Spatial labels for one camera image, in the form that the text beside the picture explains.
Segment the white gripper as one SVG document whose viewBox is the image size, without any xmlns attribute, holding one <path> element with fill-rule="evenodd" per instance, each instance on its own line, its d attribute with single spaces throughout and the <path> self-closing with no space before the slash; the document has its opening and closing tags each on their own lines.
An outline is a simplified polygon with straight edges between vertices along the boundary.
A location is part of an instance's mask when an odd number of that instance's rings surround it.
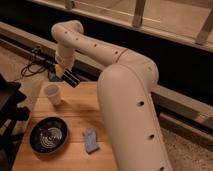
<svg viewBox="0 0 213 171">
<path fill-rule="evenodd" d="M 55 60 L 57 62 L 57 64 L 55 65 L 56 76 L 61 78 L 65 73 L 64 68 L 70 69 L 73 67 L 75 57 L 73 55 L 60 56 L 58 54 L 55 54 Z"/>
</svg>

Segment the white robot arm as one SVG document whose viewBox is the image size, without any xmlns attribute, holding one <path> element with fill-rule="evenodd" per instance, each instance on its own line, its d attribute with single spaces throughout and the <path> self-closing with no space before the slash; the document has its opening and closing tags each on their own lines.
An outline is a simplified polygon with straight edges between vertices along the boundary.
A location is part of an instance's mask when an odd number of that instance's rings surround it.
<svg viewBox="0 0 213 171">
<path fill-rule="evenodd" d="M 75 52 L 105 66 L 97 98 L 118 171 L 173 171 L 151 92 L 159 72 L 155 62 L 133 50 L 88 37 L 77 20 L 51 28 L 57 42 L 56 75 L 75 87 Z"/>
</svg>

